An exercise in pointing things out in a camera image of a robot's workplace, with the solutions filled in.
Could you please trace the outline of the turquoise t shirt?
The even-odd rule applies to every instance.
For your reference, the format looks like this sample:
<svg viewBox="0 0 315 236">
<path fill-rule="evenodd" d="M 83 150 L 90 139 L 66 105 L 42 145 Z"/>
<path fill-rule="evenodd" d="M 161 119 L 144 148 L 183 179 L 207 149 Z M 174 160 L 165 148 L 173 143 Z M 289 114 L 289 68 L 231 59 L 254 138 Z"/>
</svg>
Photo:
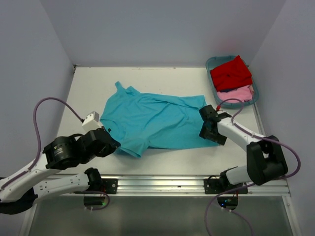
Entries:
<svg viewBox="0 0 315 236">
<path fill-rule="evenodd" d="M 120 82 L 106 102 L 100 122 L 120 150 L 140 158 L 148 148 L 191 149 L 216 147 L 199 136 L 203 120 L 199 110 L 206 106 L 203 95 L 178 97 L 141 93 Z"/>
</svg>

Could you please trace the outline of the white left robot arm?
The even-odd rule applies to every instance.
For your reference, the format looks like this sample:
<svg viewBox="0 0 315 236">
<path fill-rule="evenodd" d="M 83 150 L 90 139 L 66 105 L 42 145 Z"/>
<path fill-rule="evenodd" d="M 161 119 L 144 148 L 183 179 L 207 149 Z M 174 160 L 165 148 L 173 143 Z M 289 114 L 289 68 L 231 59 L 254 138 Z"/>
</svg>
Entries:
<svg viewBox="0 0 315 236">
<path fill-rule="evenodd" d="M 91 130 L 85 135 L 57 137 L 33 162 L 17 173 L 1 178 L 0 212 L 19 214 L 44 199 L 67 193 L 98 194 L 102 200 L 110 200 L 96 168 L 52 181 L 48 177 L 87 164 L 95 157 L 106 157 L 120 145 L 103 128 Z"/>
</svg>

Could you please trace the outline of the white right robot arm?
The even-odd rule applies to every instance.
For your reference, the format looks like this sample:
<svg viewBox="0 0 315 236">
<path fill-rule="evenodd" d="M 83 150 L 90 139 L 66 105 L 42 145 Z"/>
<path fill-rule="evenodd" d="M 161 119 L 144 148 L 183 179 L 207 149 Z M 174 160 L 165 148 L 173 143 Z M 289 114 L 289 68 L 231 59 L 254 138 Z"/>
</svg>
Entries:
<svg viewBox="0 0 315 236">
<path fill-rule="evenodd" d="M 265 137 L 232 120 L 232 115 L 207 105 L 199 110 L 203 125 L 199 136 L 218 145 L 230 139 L 246 152 L 246 165 L 233 167 L 209 177 L 208 184 L 218 192 L 230 193 L 244 183 L 263 185 L 287 174 L 288 167 L 275 136 Z"/>
</svg>

